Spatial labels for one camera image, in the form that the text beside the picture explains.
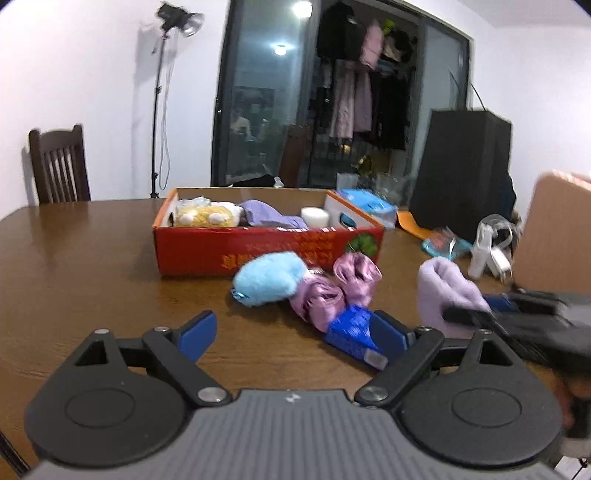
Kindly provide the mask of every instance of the person's hand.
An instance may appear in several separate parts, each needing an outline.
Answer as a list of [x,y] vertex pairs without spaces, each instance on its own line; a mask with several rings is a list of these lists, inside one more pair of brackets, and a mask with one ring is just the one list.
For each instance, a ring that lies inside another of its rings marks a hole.
[[562,421],[566,429],[574,425],[573,413],[570,410],[575,397],[591,400],[591,380],[576,378],[562,380],[557,378],[553,385],[554,395],[562,408]]

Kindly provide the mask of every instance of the green leaf graphic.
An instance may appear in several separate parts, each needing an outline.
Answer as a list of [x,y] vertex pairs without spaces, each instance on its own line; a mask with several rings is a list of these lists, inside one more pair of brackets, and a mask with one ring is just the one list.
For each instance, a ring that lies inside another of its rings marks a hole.
[[371,233],[360,233],[353,238],[345,248],[345,253],[361,252],[363,255],[373,257],[378,253],[378,243]]

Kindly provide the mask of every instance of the pink satin fabric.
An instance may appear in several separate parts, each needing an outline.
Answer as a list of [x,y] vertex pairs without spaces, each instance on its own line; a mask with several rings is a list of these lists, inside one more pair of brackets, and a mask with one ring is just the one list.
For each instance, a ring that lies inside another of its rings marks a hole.
[[298,316],[321,332],[346,308],[343,291],[323,275],[305,277],[290,303]]
[[348,305],[367,308],[374,296],[376,283],[382,273],[371,259],[362,253],[345,254],[338,258],[333,267]]

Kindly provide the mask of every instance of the purple cloth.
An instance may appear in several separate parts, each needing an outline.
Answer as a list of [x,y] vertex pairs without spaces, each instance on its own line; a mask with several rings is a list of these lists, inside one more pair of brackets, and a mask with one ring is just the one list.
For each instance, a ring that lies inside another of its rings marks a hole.
[[428,260],[418,269],[417,307],[425,325],[451,338],[470,338],[473,329],[445,322],[441,316],[445,308],[491,310],[478,287],[464,278],[454,262],[443,257]]
[[371,82],[366,69],[359,71],[357,88],[355,89],[355,118],[353,119],[353,130],[355,132],[371,131],[372,122],[372,98]]
[[239,206],[244,208],[246,221],[250,226],[308,228],[301,217],[282,215],[260,200],[247,200]]
[[298,316],[321,332],[346,308],[343,291],[323,275],[304,277],[290,304]]
[[345,254],[333,267],[348,305],[367,308],[374,296],[375,286],[382,279],[379,268],[362,253]]

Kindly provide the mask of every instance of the chair back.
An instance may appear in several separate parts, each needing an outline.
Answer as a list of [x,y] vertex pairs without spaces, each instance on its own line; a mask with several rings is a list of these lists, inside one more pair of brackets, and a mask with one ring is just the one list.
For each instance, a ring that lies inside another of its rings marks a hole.
[[29,132],[39,204],[90,200],[82,125],[69,130]]
[[287,139],[279,165],[279,178],[287,188],[297,187],[300,167],[306,156],[309,131],[308,125],[303,127],[290,125],[287,128]]

